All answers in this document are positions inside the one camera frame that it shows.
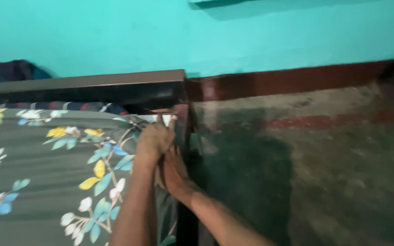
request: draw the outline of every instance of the brown wall skirting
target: brown wall skirting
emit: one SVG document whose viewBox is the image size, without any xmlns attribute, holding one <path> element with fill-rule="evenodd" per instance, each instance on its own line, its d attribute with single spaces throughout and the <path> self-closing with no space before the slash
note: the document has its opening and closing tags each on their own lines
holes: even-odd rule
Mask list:
<svg viewBox="0 0 394 246">
<path fill-rule="evenodd" d="M 377 79 L 391 62 L 383 60 L 191 78 L 187 82 L 187 92 L 191 101 L 201 102 L 361 86 Z"/>
</svg>

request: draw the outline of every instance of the human hand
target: human hand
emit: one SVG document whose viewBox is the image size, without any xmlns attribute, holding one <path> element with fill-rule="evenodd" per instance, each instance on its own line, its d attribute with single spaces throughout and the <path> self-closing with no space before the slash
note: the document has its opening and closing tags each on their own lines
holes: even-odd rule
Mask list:
<svg viewBox="0 0 394 246">
<path fill-rule="evenodd" d="M 166 189 L 177 199 L 188 191 L 193 191 L 197 185 L 189 178 L 187 167 L 183 162 L 180 149 L 171 146 L 160 164 L 162 181 Z"/>
<path fill-rule="evenodd" d="M 158 120 L 145 127 L 139 136 L 136 146 L 137 156 L 148 158 L 154 161 L 154 165 L 161 156 L 172 145 L 176 134 L 174 133 L 175 119 L 171 117 L 168 128 L 162 119 L 162 115 L 158 115 Z"/>
</svg>

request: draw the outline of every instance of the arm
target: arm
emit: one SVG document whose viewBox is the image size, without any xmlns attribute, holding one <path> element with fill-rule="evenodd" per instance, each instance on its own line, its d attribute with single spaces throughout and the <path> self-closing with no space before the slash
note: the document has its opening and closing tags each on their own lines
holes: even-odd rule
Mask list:
<svg viewBox="0 0 394 246">
<path fill-rule="evenodd" d="M 182 157 L 174 147 L 165 153 L 162 170 L 168 191 L 194 212 L 221 246 L 275 246 L 244 226 L 225 205 L 204 194 L 189 179 Z"/>
<path fill-rule="evenodd" d="M 139 137 L 133 176 L 113 226 L 111 246 L 156 245 L 154 171 L 159 159 L 175 138 L 174 121 L 170 122 L 168 129 L 161 115 L 158 119 L 158 122 L 148 125 Z"/>
</svg>

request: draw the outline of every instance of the bedsheet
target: bedsheet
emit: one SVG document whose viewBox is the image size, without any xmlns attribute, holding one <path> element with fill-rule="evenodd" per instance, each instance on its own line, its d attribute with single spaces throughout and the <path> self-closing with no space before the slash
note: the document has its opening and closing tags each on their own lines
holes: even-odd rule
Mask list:
<svg viewBox="0 0 394 246">
<path fill-rule="evenodd" d="M 107 246 L 147 120 L 0 109 L 0 246 Z M 177 201 L 156 187 L 156 207 L 158 242 L 174 244 Z"/>
</svg>

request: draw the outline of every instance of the painted wall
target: painted wall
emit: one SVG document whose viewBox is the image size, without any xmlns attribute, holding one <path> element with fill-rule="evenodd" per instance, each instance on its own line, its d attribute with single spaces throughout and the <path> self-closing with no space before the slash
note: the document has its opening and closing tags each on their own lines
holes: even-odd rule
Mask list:
<svg viewBox="0 0 394 246">
<path fill-rule="evenodd" d="M 216 2 L 0 0 L 0 61 L 197 77 L 394 58 L 394 0 Z"/>
</svg>

